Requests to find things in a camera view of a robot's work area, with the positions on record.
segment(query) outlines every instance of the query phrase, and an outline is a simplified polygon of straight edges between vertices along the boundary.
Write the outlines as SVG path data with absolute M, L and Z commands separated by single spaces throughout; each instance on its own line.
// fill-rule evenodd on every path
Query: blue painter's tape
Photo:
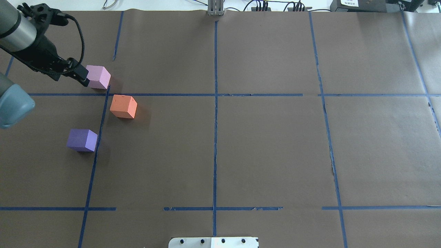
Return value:
M 234 94 L 218 94 L 220 97 L 302 97 L 303 94 L 247 94 L 247 93 L 234 93 Z
M 217 207 L 219 211 L 251 211 L 251 210 L 263 210 L 263 211 L 278 211 L 283 207 Z
M 106 94 L 99 93 L 30 93 L 30 96 L 67 96 L 67 97 L 103 97 Z
M 112 61 L 115 61 L 116 53 L 118 52 L 118 43 L 120 42 L 121 26 L 123 25 L 123 18 L 124 18 L 124 11 L 121 11 L 120 24 L 118 26 L 118 34 L 116 35 L 115 51 L 113 52 L 113 59 L 112 59 Z
M 116 211 L 116 207 L 89 207 L 88 211 Z
M 431 209 L 441 210 L 441 206 L 344 206 L 343 210 L 394 210 L 394 209 Z M 339 207 L 322 207 L 322 210 L 339 210 Z
M 81 246 L 82 246 L 82 240 L 84 237 L 84 230 L 86 228 L 87 212 L 89 211 L 90 195 L 92 194 L 93 179 L 95 177 L 95 168 L 97 166 L 97 160 L 98 160 L 98 149 L 100 148 L 101 136 L 102 136 L 103 126 L 104 126 L 104 119 L 105 119 L 106 111 L 107 111 L 107 101 L 109 98 L 109 91 L 110 91 L 110 86 L 107 88 L 106 98 L 104 100 L 103 114 L 101 116 L 100 131 L 98 133 L 97 146 L 95 148 L 95 157 L 93 158 L 92 173 L 90 174 L 89 190 L 87 191 L 86 206 L 84 208 L 83 222 L 81 225 L 81 232 L 80 232 L 80 238 L 78 241 L 78 248 L 81 248 Z
M 325 97 L 425 97 L 425 94 L 323 94 Z
M 6 73 L 4 74 L 6 77 L 9 75 L 9 70 L 11 69 L 12 62 L 14 62 L 14 57 L 11 56 L 11 59 L 9 60 L 9 64 L 7 65 L 6 68 Z
M 181 94 L 181 93 L 111 93 L 113 95 L 144 96 L 144 97 L 214 97 L 214 94 Z
M 213 237 L 217 235 L 217 22 L 214 23 Z
M 418 59 L 416 58 L 415 50 L 414 50 L 414 47 L 413 47 L 413 44 L 412 44 L 412 41 L 411 41 L 411 37 L 409 36 L 409 31 L 407 29 L 406 19 L 404 17 L 404 13 L 403 12 L 401 12 L 401 18 L 403 19 L 404 32 L 406 33 L 407 41 L 409 42 L 409 45 L 410 45 L 410 48 L 411 48 L 411 51 L 412 51 L 412 56 L 413 56 L 415 64 L 416 64 L 416 67 L 417 67 L 417 70 L 418 70 L 418 74 L 419 74 L 419 77 L 421 79 L 422 86 L 424 88 L 424 92 L 426 93 L 426 96 L 427 96 L 427 101 L 428 101 L 429 106 L 430 106 L 430 111 L 432 112 L 432 116 L 433 116 L 434 121 L 435 121 L 435 126 L 436 126 L 436 128 L 438 130 L 438 135 L 440 136 L 440 139 L 441 139 L 441 129 L 440 129 L 440 125 L 439 125 L 439 122 L 438 122 L 438 118 L 437 118 L 437 115 L 435 113 L 434 106 L 432 104 L 432 100 L 430 99 L 429 92 L 428 92 L 427 86 L 426 86 L 426 82 L 424 80 L 424 77 L 422 76 L 421 67 L 419 66 Z
M 84 207 L 0 207 L 0 211 L 84 211 Z M 89 211 L 116 211 L 116 207 L 90 207 Z
M 165 207 L 164 211 L 213 211 L 213 207 Z
M 320 74 L 320 70 L 318 67 L 318 53 L 317 53 L 317 46 L 316 46 L 316 42 L 315 42 L 314 26 L 313 26 L 313 22 L 312 22 L 311 12 L 309 12 L 308 14 L 309 14 L 309 22 L 310 22 L 310 26 L 311 26 L 311 36 L 312 36 L 312 43 L 313 43 L 313 47 L 314 47 L 315 63 L 317 65 L 317 76 L 318 76 L 318 81 L 320 83 L 321 103 L 323 105 L 323 114 L 325 116 L 326 133 L 328 135 L 329 155 L 331 157 L 331 163 L 332 163 L 332 167 L 333 167 L 333 171 L 334 171 L 334 184 L 335 184 L 335 192 L 337 195 L 337 203 L 338 203 L 338 207 L 339 207 L 341 233 L 343 236 L 343 245 L 344 245 L 344 248 L 348 248 L 348 241 L 346 238 L 346 228 L 344 226 L 343 210 L 341 208 L 340 189 L 339 189 L 339 185 L 338 185 L 337 170 L 335 167 L 334 151 L 333 151 L 332 140 L 331 140 L 331 132 L 329 130 L 328 114 L 326 112 L 326 103 L 325 103 L 325 97 L 324 97 L 324 92 L 323 92 L 323 82 L 321 80 L 321 74 Z
M 283 207 L 216 207 L 218 211 L 278 211 Z M 165 207 L 164 211 L 213 211 L 213 207 Z
M 0 211 L 84 211 L 84 207 L 0 207 Z

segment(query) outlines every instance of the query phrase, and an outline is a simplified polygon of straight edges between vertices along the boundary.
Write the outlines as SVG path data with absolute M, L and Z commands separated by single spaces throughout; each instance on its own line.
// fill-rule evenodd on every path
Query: foam block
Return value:
M 95 151 L 98 135 L 89 129 L 71 129 L 67 147 L 75 151 Z
M 131 96 L 113 95 L 110 112 L 119 118 L 135 118 L 136 107 L 138 104 Z
M 89 71 L 87 78 L 90 80 L 90 88 L 107 89 L 110 81 L 110 73 L 104 66 L 87 65 L 86 69 Z

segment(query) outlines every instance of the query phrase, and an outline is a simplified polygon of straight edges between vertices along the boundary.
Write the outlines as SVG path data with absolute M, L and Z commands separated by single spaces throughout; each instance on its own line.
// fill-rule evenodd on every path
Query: black cable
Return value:
M 327 11 L 332 12 L 330 9 L 313 9 L 313 10 L 308 10 L 308 11 L 318 11 L 318 10 L 327 10 Z
M 109 5 L 109 6 L 106 6 L 106 3 L 107 3 L 107 0 L 106 0 L 106 2 L 104 3 L 104 5 L 103 5 L 103 9 L 104 10 L 106 10 L 106 9 L 110 9 L 110 8 L 112 8 L 113 6 L 115 6 L 115 4 L 118 2 L 118 0 L 115 0 L 115 1 L 113 1 L 113 3 L 111 4 L 111 5 Z
M 254 2 L 254 1 L 256 1 L 256 8 L 257 8 L 257 2 L 259 2 L 259 0 L 251 0 L 245 5 L 245 8 L 243 8 L 243 11 L 245 11 L 247 9 L 248 5 L 250 5 L 250 3 Z
M 205 6 L 208 6 L 208 4 L 203 3 L 203 2 L 199 2 L 198 0 L 193 0 L 193 1 L 198 2 L 198 3 L 200 3 L 200 4 L 203 4 L 203 5 L 205 5 Z
M 237 10 L 237 11 L 240 11 L 240 10 L 238 10 L 238 9 L 236 9 L 236 8 L 233 8 L 233 7 L 228 7 L 228 8 L 225 8 L 225 9 L 235 9 L 235 10 Z
M 250 5 L 252 2 L 254 2 L 254 1 L 256 1 L 256 2 L 260 2 L 260 1 L 263 1 L 263 0 L 251 0 L 251 1 L 249 1 L 246 5 L 245 5 L 245 8 L 243 8 L 243 11 L 245 11 L 245 10 L 247 10 L 247 7 L 248 7 L 248 5 Z M 270 2 L 270 3 L 286 3 L 286 4 L 289 4 L 289 3 L 293 3 L 293 2 L 287 2 L 287 1 L 272 1 L 272 0 L 265 0 L 264 2 Z
M 43 70 L 41 70 L 41 69 L 39 69 L 39 68 L 29 64 L 28 62 L 24 61 L 23 59 L 21 59 L 19 57 L 15 57 L 12 54 L 11 51 L 6 49 L 2 45 L 0 45 L 0 47 L 3 50 L 5 50 L 7 53 L 9 53 L 11 56 L 15 57 L 18 61 L 22 62 L 23 64 L 25 64 L 27 67 L 31 68 L 34 71 L 41 72 L 41 73 L 46 74 L 46 75 L 64 75 L 66 73 L 72 72 L 72 71 L 76 70 L 81 65 L 81 62 L 82 62 L 82 60 L 84 58 L 84 37 L 83 37 L 82 31 L 81 31 L 81 28 L 80 28 L 80 24 L 78 23 L 77 19 L 75 19 L 75 17 L 73 17 L 73 16 L 71 16 L 69 14 L 65 14 L 65 18 L 70 19 L 70 20 L 75 22 L 75 24 L 77 25 L 77 28 L 78 28 L 78 33 L 80 34 L 80 39 L 81 39 L 81 56 L 80 56 L 80 60 L 78 61 L 78 64 L 76 64 L 74 67 L 72 67 L 71 69 L 69 69 L 67 71 L 64 71 L 64 72 L 43 71 Z
M 302 3 L 301 0 L 299 0 L 297 6 L 295 7 L 295 10 L 293 11 L 305 11 L 305 5 Z
M 295 6 L 295 2 L 289 2 L 289 3 L 286 4 L 286 6 L 285 6 L 285 8 L 283 9 L 283 11 L 285 11 L 286 8 L 288 8 L 288 5 L 289 5 L 289 4 L 294 4 L 294 6 Z

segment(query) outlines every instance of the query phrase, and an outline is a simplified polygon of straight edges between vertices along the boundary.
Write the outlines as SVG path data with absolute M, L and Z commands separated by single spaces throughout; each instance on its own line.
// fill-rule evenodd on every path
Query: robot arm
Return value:
M 55 81 L 64 75 L 88 86 L 89 72 L 81 65 L 84 39 L 77 20 L 46 4 L 29 7 L 23 3 L 18 9 L 21 13 L 6 0 L 0 0 L 0 48 L 33 71 L 46 74 Z M 65 26 L 68 19 L 75 22 L 80 34 L 82 52 L 79 61 L 58 56 L 55 45 L 45 36 L 49 25 Z M 0 74 L 0 128 L 8 128 L 20 121 L 34 105 L 20 86 Z

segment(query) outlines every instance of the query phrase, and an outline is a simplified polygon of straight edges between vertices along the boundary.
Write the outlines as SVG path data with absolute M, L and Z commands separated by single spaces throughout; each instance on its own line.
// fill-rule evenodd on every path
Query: orange cube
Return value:
M 119 118 L 135 118 L 136 107 L 138 104 L 131 96 L 113 95 L 110 112 Z

